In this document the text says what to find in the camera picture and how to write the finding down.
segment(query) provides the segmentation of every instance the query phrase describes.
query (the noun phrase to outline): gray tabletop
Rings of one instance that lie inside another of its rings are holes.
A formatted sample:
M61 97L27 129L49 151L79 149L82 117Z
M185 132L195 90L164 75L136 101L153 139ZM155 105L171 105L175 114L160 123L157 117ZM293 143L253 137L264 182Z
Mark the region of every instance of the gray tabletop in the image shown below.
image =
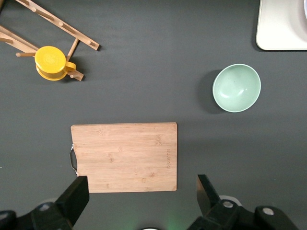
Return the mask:
M247 210L276 206L307 229L306 53L257 47L259 0L35 2L102 48L78 45L71 61L84 81L52 82L0 43L0 210L23 215L76 178L71 125L177 122L177 191L90 194L76 230L184 230L201 215L197 174ZM12 0L0 24L64 53L74 41ZM262 84L237 114L212 97L216 75L235 63Z

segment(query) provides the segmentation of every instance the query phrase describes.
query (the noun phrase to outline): wooden cutting board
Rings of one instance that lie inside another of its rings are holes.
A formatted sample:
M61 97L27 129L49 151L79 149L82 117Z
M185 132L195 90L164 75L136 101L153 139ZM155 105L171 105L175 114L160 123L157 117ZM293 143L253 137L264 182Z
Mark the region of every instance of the wooden cutting board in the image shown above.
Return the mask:
M71 135L90 193L177 189L176 123L73 125Z

